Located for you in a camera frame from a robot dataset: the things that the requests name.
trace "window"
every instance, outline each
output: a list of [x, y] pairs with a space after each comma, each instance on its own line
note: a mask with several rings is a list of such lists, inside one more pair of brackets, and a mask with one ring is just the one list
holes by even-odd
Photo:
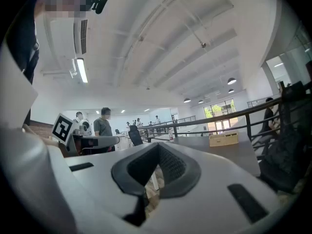
[[[221, 115], [227, 115], [236, 112], [236, 107], [233, 99], [225, 100], [210, 106], [204, 107], [206, 118], [213, 118]], [[231, 118], [221, 121], [215, 121], [208, 123], [208, 131], [218, 130], [218, 134], [221, 134], [223, 130], [230, 128], [238, 122], [238, 118]]]

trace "desk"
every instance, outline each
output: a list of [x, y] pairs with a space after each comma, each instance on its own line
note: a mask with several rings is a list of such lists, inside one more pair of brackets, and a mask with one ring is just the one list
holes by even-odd
[[238, 144], [209, 146], [209, 137], [177, 137], [173, 143], [229, 159], [254, 176], [260, 176], [260, 168], [253, 146], [246, 133], [238, 134]]

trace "white robot head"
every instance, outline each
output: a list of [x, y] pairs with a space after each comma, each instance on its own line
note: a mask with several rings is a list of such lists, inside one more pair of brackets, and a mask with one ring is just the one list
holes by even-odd
[[90, 123], [89, 121], [87, 121], [86, 119], [82, 119], [80, 122], [79, 122], [79, 126], [83, 126], [83, 130], [85, 132], [86, 135], [91, 135], [92, 134], [92, 130], [91, 130], [91, 127], [90, 127]]

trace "air conditioner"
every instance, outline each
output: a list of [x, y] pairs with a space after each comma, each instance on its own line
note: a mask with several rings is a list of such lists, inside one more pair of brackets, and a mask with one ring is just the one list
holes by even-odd
[[72, 60], [76, 59], [76, 50], [74, 42], [74, 19], [58, 18], [50, 22], [51, 37], [49, 45], [52, 55], [61, 70], [67, 71], [73, 69]]
[[74, 23], [74, 41], [78, 57], [82, 57], [87, 52], [87, 24], [88, 20]]

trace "office chair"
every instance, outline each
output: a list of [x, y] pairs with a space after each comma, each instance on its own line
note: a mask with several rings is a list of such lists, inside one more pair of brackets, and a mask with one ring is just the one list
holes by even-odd
[[143, 144], [143, 141], [141, 139], [141, 135], [137, 129], [137, 126], [134, 126], [134, 125], [130, 126], [130, 131], [128, 132], [128, 134], [134, 146]]
[[296, 90], [292, 97], [292, 91], [288, 88], [283, 91], [278, 142], [268, 149], [259, 163], [260, 178], [274, 190], [288, 193], [293, 192], [299, 179], [304, 176], [312, 155], [307, 148], [312, 126], [311, 120], [307, 119], [312, 118], [312, 100], [303, 86], [296, 87]]

